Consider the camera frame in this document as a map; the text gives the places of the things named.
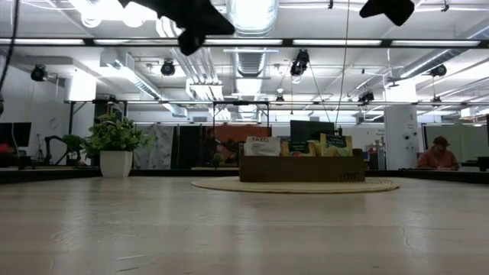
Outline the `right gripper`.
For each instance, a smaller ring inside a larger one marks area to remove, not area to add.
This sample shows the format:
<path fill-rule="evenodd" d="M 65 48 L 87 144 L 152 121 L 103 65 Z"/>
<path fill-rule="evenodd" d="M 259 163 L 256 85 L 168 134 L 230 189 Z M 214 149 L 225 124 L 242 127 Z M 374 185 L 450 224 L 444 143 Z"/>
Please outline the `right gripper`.
<path fill-rule="evenodd" d="M 369 18 L 384 13 L 396 26 L 402 26 L 414 10 L 415 4 L 411 0 L 367 0 L 359 15 Z"/>

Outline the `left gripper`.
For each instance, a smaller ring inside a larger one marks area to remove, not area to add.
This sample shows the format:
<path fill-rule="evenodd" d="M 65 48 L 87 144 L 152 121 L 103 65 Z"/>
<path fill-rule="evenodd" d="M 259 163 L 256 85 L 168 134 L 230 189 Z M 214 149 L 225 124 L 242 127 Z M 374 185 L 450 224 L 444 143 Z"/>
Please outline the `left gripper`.
<path fill-rule="evenodd" d="M 183 32 L 178 37 L 181 53 L 195 53 L 209 35 L 233 35 L 234 25 L 214 7 L 210 0 L 118 0 L 123 8 L 130 4 L 149 8 L 157 17 L 174 21 Z"/>

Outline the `green tea packet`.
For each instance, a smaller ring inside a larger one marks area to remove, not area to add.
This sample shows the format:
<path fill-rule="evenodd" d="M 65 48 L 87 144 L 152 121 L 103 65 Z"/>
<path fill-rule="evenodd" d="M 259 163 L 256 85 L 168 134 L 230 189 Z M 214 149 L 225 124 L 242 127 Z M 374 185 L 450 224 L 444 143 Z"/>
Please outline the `green tea packet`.
<path fill-rule="evenodd" d="M 322 157 L 352 157 L 352 137 L 333 134 L 320 134 Z"/>

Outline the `wooden tea organizer box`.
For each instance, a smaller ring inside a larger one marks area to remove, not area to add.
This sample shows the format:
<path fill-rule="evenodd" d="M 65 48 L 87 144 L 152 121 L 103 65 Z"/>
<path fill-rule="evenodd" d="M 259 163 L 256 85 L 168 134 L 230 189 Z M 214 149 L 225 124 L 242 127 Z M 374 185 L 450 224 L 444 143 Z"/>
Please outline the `wooden tea organizer box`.
<path fill-rule="evenodd" d="M 245 183 L 335 183 L 365 181 L 362 157 L 243 156 L 239 179 Z"/>

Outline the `round woven placemat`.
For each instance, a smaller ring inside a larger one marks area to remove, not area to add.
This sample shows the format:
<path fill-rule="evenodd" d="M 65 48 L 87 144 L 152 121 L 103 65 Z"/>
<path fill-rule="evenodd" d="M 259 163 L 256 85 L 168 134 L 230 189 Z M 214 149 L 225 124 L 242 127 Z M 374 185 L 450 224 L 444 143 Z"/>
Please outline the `round woven placemat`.
<path fill-rule="evenodd" d="M 194 180 L 191 184 L 203 189 L 277 194 L 378 193 L 393 191 L 400 188 L 398 182 L 389 178 L 366 178 L 365 181 L 360 182 L 245 183 L 241 182 L 237 176 L 227 176 Z"/>

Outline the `black beam with light strips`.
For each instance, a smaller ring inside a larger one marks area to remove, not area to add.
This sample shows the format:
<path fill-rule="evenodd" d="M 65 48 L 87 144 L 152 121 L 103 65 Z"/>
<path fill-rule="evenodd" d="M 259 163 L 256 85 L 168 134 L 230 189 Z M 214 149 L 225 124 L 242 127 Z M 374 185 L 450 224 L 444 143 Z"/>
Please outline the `black beam with light strips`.
<path fill-rule="evenodd" d="M 173 38 L 17 38 L 17 47 L 176 47 Z M 314 47 L 314 48 L 419 48 L 419 49 L 489 49 L 489 40 L 407 40 L 407 39 L 273 39 L 273 38 L 215 38 L 205 47 Z"/>

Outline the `orange partition panel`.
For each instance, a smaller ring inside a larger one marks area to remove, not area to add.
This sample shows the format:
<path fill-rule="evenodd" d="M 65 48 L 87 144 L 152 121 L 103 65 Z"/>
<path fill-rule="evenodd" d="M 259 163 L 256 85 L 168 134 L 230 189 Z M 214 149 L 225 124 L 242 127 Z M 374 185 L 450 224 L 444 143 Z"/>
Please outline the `orange partition panel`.
<path fill-rule="evenodd" d="M 205 130 L 205 145 L 211 152 L 220 154 L 232 153 L 223 144 L 230 147 L 237 143 L 244 143 L 250 136 L 269 137 L 267 128 L 260 125 L 218 125 L 215 126 L 215 138 L 221 143 L 217 143 L 212 135 L 212 126 L 206 127 Z"/>

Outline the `black computer monitor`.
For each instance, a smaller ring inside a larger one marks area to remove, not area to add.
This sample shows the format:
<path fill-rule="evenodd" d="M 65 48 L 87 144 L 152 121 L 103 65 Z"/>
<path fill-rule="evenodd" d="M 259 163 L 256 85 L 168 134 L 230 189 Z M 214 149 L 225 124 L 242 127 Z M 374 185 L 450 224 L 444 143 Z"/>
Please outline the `black computer monitor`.
<path fill-rule="evenodd" d="M 31 135 L 30 122 L 0 123 L 0 144 L 28 147 Z"/>
<path fill-rule="evenodd" d="M 320 134 L 334 134 L 335 125 L 321 121 L 290 121 L 291 141 L 318 141 Z"/>

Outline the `person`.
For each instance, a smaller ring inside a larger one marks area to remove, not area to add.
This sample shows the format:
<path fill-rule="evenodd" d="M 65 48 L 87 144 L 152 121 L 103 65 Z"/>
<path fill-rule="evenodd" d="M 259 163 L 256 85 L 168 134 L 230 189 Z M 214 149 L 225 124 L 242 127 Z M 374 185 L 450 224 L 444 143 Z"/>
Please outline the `person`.
<path fill-rule="evenodd" d="M 433 140 L 430 149 L 422 153 L 416 164 L 419 170 L 459 170 L 459 162 L 456 156 L 448 149 L 449 142 L 443 136 L 438 136 Z"/>

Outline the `green plant in white pot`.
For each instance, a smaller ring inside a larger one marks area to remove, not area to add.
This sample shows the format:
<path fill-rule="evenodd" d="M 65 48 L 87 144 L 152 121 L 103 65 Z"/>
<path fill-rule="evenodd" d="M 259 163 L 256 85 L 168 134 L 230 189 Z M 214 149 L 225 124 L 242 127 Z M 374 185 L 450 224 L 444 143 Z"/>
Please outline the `green plant in white pot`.
<path fill-rule="evenodd" d="M 99 159 L 104 177 L 128 177 L 133 165 L 134 151 L 146 147 L 152 136 L 126 117 L 116 114 L 101 115 L 89 129 L 83 149 L 87 157 Z"/>

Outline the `small background potted plant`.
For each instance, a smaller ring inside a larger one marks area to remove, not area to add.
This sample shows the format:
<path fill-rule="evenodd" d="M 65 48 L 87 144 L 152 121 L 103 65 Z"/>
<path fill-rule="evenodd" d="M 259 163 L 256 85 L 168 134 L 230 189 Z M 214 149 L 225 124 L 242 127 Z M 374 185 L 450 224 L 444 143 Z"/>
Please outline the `small background potted plant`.
<path fill-rule="evenodd" d="M 74 134 L 65 134 L 62 142 L 66 145 L 66 161 L 70 161 L 75 166 L 82 163 L 82 152 L 86 141 L 83 137 Z"/>

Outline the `silver ceiling air duct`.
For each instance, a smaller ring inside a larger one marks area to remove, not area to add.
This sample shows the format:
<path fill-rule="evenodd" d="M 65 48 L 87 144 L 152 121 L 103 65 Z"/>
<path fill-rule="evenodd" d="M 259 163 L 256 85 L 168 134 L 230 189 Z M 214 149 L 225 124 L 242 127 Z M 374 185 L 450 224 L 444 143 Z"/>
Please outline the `silver ceiling air duct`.
<path fill-rule="evenodd" d="M 226 0 L 226 8 L 237 37 L 258 39 L 267 37 L 273 30 L 279 0 Z M 260 77 L 266 65 L 267 54 L 265 47 L 237 48 L 234 61 L 238 76 Z"/>

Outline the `background black frame stand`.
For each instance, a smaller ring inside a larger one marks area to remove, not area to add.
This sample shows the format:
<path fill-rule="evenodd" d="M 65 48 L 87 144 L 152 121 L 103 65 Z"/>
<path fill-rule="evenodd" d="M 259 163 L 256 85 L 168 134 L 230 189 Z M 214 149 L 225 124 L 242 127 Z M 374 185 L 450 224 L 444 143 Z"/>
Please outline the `background black frame stand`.
<path fill-rule="evenodd" d="M 233 106 L 245 106 L 245 105 L 256 105 L 257 108 L 259 105 L 265 105 L 267 108 L 266 111 L 266 116 L 267 116 L 267 133 L 268 136 L 270 137 L 272 135 L 272 130 L 270 126 L 270 102 L 269 101 L 249 101 L 249 100 L 235 100 L 235 101 L 211 101 L 212 103 L 212 135 L 215 139 L 215 142 L 221 143 L 219 139 L 216 139 L 216 133 L 215 133 L 215 117 L 216 117 L 216 106 L 217 105 L 223 105 L 226 107 L 227 105 L 233 105 Z M 237 157 L 241 156 L 242 149 L 243 149 L 243 144 L 237 143 L 236 145 L 228 146 L 227 144 L 223 144 L 224 147 L 226 147 L 228 150 L 230 150 L 232 153 L 236 154 Z"/>

